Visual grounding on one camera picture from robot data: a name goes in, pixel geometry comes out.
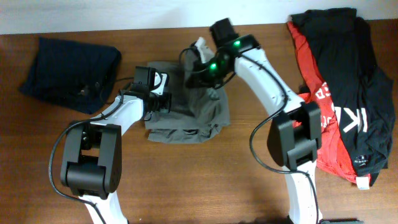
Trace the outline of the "grey shorts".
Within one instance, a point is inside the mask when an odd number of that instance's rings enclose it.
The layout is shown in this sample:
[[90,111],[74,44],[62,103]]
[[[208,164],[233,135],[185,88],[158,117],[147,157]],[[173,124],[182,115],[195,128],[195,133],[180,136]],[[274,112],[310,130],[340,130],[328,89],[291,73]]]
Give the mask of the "grey shorts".
[[148,67],[169,75],[169,113],[153,112],[145,127],[148,140],[166,144],[199,144],[212,139],[229,126],[228,97],[224,88],[187,88],[190,70],[200,62],[200,54],[187,50],[184,62],[151,61]]

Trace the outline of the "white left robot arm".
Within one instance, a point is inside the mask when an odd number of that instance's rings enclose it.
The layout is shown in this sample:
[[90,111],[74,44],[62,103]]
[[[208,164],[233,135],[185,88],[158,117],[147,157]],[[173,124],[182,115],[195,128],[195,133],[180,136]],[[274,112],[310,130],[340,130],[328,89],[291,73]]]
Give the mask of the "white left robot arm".
[[65,146],[60,181],[70,198],[84,203],[93,223],[127,223],[117,188],[122,174],[122,136],[153,112],[168,113],[170,76],[152,67],[137,67],[132,82],[119,90],[99,115],[75,121],[61,134]]

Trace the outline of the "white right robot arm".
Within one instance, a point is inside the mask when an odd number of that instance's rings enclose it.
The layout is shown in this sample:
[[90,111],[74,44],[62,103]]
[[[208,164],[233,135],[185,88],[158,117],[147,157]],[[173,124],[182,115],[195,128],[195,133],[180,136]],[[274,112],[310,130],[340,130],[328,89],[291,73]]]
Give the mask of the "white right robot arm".
[[273,168],[263,162],[250,144],[252,155],[261,166],[285,177],[290,203],[289,223],[321,223],[323,215],[315,185],[317,152],[322,146],[319,106],[304,102],[289,88],[253,35],[231,34],[214,42],[216,52],[202,37],[190,46],[197,60],[190,71],[187,87],[215,87],[229,73],[245,82],[268,114],[249,139],[252,141],[258,130],[270,123],[267,148],[278,166]]

